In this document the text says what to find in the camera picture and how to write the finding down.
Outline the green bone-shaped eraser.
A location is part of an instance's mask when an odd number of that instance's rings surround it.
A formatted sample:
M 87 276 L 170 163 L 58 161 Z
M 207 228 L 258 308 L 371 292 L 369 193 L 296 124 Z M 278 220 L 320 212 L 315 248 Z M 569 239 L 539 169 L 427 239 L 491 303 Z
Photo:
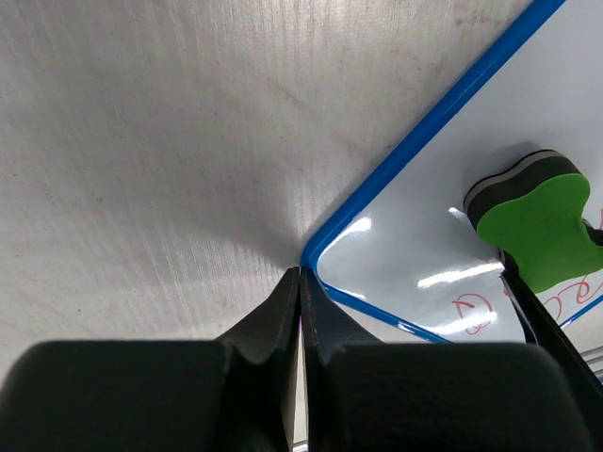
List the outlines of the green bone-shaped eraser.
M 602 231 L 583 218 L 586 176 L 554 150 L 529 153 L 464 197 L 477 236 L 534 293 L 602 269 Z

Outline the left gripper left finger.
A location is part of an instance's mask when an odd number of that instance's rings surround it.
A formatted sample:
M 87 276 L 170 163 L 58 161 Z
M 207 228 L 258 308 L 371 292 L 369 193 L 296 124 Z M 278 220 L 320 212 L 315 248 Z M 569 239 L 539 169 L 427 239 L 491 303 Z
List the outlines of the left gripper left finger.
M 288 451 L 300 271 L 212 340 L 30 347 L 1 388 L 5 451 Z

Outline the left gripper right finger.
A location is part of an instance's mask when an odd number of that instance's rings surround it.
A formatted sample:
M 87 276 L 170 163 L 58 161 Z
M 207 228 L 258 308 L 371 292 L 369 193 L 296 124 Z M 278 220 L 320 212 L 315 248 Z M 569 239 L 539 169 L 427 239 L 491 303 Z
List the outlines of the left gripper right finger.
M 388 344 L 301 271 L 313 451 L 590 451 L 594 401 L 542 347 Z

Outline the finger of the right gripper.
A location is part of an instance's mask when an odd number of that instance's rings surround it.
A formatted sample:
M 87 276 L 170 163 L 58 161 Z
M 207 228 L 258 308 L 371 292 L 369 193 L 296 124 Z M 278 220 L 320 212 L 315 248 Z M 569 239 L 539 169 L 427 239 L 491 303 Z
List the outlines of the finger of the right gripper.
M 521 279 L 512 256 L 506 251 L 501 251 L 499 258 L 503 264 L 501 280 L 518 315 L 527 342 L 543 348 L 554 358 L 576 391 L 601 391 L 602 383 L 581 358 L 544 304 Z

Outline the blue framed whiteboard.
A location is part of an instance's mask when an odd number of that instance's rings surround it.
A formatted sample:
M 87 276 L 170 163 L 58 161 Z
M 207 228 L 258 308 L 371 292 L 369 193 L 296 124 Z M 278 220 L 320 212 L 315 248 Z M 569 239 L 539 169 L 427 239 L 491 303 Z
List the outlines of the blue framed whiteboard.
M 497 252 L 463 209 L 483 177 L 540 149 L 602 214 L 602 5 L 535 1 L 326 221 L 301 261 L 327 295 L 435 343 L 521 342 Z

